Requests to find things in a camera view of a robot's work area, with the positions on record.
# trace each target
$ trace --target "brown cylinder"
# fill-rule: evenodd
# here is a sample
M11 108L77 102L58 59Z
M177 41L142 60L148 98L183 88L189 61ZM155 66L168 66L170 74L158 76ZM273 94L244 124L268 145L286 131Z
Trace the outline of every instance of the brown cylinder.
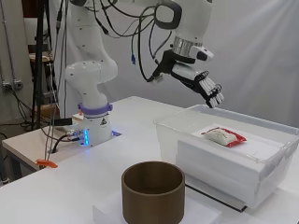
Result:
M179 224L184 217L185 175L172 164L136 164L123 173L121 189L128 224Z

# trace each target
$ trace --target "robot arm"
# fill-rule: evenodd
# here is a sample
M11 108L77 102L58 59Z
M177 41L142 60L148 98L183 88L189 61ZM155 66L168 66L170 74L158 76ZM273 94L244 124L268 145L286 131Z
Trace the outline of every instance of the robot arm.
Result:
M175 30L176 38L152 76L158 79L162 73L169 74L200 93L207 105L215 107L224 100L221 85L207 77L208 71L196 71L191 66L196 60L207 62L214 57L203 47L211 10L212 0L175 0L156 7L156 24L165 30Z
M101 83L110 81L118 74L118 67L107 55L102 42L101 29L106 35L108 35L108 30L97 19L95 10L103 8L105 1L108 1L105 2L107 6L115 1L69 1L76 44L89 56L91 61L68 65L65 79L82 97L82 104L79 107L84 113L84 120L76 126L77 131L75 133L79 134L78 137L82 140L83 146L92 147L106 142L112 137L108 120L108 112L112 110L112 106L108 104L106 96L99 92L97 87ZM171 75L186 87L200 93L210 107L220 104L224 99L221 94L221 86L216 85L207 77L207 71L196 71L192 67L196 60L208 61L213 58L213 54L202 44L209 23L212 0L175 0L166 1L156 6L153 2L163 0L122 1L154 8L156 24L162 29L176 32L173 48L164 52L163 59L150 80L160 79L162 74ZM142 23L141 16L135 16L135 18L139 18Z

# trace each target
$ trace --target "blue led light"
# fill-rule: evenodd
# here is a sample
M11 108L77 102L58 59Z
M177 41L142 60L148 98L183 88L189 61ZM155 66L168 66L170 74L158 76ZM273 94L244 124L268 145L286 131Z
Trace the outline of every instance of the blue led light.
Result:
M90 144L89 136L88 136L88 131L84 130L84 145L88 146Z

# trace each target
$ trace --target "red and white packet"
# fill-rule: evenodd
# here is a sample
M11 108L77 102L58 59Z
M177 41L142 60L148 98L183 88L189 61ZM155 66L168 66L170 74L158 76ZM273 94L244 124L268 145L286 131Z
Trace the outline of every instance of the red and white packet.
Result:
M202 134L207 139L225 147L233 147L247 141L247 139L240 134L223 128L215 128Z

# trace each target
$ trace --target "white plastic bin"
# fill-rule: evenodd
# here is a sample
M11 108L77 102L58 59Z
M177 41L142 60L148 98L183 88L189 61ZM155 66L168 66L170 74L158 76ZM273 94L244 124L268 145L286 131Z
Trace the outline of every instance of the white plastic bin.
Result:
M255 208L283 180L298 147L299 129L206 105L155 120L162 160ZM264 146L256 152L223 147L198 132L222 126Z

